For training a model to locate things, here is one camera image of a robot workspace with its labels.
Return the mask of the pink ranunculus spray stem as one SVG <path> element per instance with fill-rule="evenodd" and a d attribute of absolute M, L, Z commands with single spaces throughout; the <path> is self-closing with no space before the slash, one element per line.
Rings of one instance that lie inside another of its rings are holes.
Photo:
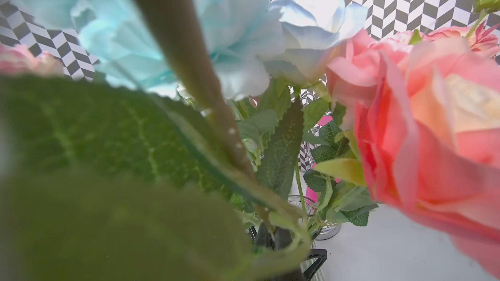
<path fill-rule="evenodd" d="M 499 0 L 457 0 L 456 9 L 464 10 L 465 3 L 476 19 L 470 19 L 468 26 L 462 23 L 452 23 L 450 27 L 436 27 L 434 31 L 397 32 L 388 40 L 397 41 L 403 45 L 415 45 L 421 41 L 436 41 L 447 38 L 460 38 L 468 43 L 471 51 L 487 58 L 499 58 Z"/>

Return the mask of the pink rose stem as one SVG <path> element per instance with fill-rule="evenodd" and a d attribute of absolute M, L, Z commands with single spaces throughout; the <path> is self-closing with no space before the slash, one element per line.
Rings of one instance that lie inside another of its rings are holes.
<path fill-rule="evenodd" d="M 499 44 L 459 27 L 411 39 L 360 31 L 335 49 L 327 87 L 354 157 L 315 170 L 447 233 L 498 277 Z"/>

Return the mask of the peach pink peony stem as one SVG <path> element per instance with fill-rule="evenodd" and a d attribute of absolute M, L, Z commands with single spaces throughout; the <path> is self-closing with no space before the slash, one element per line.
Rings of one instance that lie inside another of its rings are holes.
<path fill-rule="evenodd" d="M 173 97 L 115 87 L 98 70 L 1 73 L 2 280 L 268 280 L 311 238 L 289 204 L 303 112 L 255 119 L 255 165 L 231 100 L 200 81 Z M 250 226 L 292 234 L 254 252 Z"/>

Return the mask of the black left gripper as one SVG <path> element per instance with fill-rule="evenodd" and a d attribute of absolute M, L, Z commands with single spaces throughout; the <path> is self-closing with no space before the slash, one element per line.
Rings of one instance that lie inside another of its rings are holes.
<path fill-rule="evenodd" d="M 292 243 L 292 234 L 289 230 L 280 227 L 276 228 L 275 235 L 271 235 L 264 224 L 258 228 L 250 226 L 249 236 L 254 246 L 254 252 L 280 251 L 282 248 Z M 328 252 L 325 249 L 312 248 L 308 257 L 302 261 L 300 267 L 268 280 L 324 280 L 320 268 L 328 259 Z"/>

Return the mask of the clear glass vase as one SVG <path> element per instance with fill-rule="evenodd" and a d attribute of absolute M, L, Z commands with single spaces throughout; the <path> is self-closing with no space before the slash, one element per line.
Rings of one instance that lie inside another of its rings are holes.
<path fill-rule="evenodd" d="M 315 241 L 326 241 L 335 237 L 341 230 L 341 225 L 331 225 L 323 221 L 314 207 L 315 202 L 311 199 L 299 195 L 290 195 L 288 202 L 299 209 L 302 209 L 302 203 L 305 204 L 305 210 L 308 215 L 308 232 Z"/>

